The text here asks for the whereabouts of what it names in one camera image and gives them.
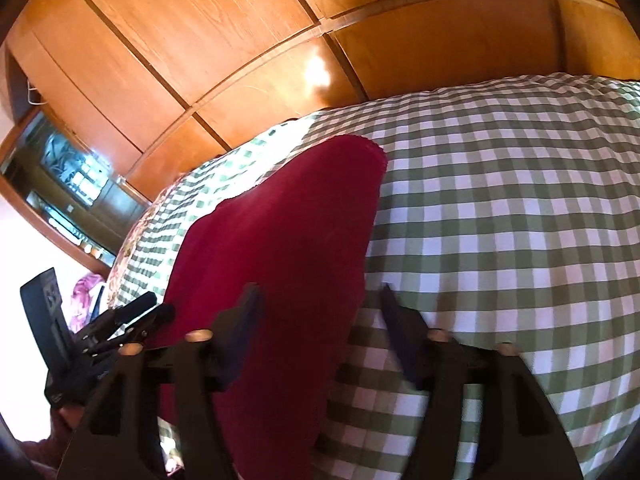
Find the person's left hand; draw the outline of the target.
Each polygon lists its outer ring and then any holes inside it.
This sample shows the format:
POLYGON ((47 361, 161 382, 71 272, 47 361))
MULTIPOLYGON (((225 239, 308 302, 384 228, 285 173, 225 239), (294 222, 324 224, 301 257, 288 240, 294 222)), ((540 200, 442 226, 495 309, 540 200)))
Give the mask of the person's left hand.
POLYGON ((55 479, 58 475, 66 448, 79 425, 85 408, 67 404, 50 409, 50 434, 40 441, 20 442, 22 452, 39 474, 40 479, 55 479))

